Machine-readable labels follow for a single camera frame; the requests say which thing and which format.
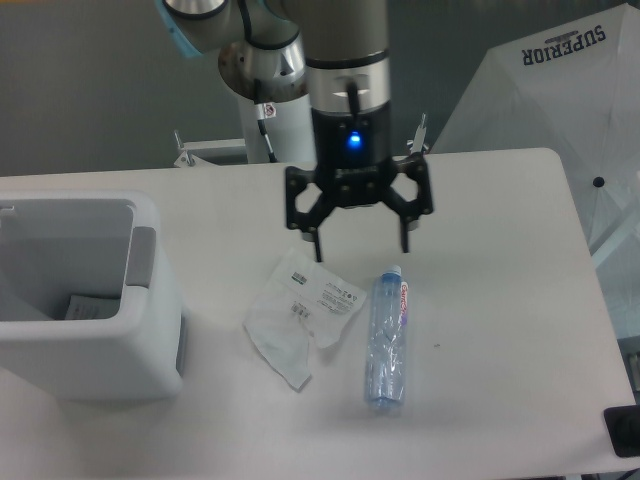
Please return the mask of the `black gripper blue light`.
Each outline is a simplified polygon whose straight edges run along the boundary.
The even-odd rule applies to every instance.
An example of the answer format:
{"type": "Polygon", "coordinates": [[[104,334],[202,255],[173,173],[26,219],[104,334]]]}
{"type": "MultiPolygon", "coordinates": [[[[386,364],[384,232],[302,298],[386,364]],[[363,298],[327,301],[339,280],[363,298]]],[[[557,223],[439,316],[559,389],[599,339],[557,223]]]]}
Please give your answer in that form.
{"type": "Polygon", "coordinates": [[[421,216],[433,213],[426,156],[391,154],[391,105],[339,115],[311,111],[317,164],[315,171],[284,170],[285,226],[300,232],[323,261],[320,226],[335,208],[385,204],[399,218],[400,245],[410,251],[409,234],[421,216]],[[403,197],[393,186],[401,177],[410,187],[403,197]]]}

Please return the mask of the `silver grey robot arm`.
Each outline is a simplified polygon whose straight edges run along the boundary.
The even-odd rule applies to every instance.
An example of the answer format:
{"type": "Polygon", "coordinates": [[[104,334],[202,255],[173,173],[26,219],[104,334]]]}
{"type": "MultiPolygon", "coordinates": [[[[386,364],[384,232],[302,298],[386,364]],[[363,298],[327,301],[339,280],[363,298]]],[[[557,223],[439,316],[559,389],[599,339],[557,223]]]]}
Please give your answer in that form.
{"type": "Polygon", "coordinates": [[[312,243],[337,208],[384,204],[400,241],[433,211],[419,126],[402,159],[391,153],[387,5],[383,1],[161,1],[181,50],[236,50],[238,74],[258,104],[307,95],[313,170],[285,170],[285,223],[312,243]]]}

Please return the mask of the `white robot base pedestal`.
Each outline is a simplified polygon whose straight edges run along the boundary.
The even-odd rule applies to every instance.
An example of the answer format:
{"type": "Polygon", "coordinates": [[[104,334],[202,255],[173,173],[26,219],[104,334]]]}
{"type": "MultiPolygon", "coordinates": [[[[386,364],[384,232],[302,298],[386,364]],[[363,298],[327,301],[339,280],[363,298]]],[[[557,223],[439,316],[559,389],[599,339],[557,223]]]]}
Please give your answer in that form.
{"type": "Polygon", "coordinates": [[[279,49],[232,43],[220,50],[218,69],[237,100],[250,164],[316,161],[299,37],[279,49]]]}

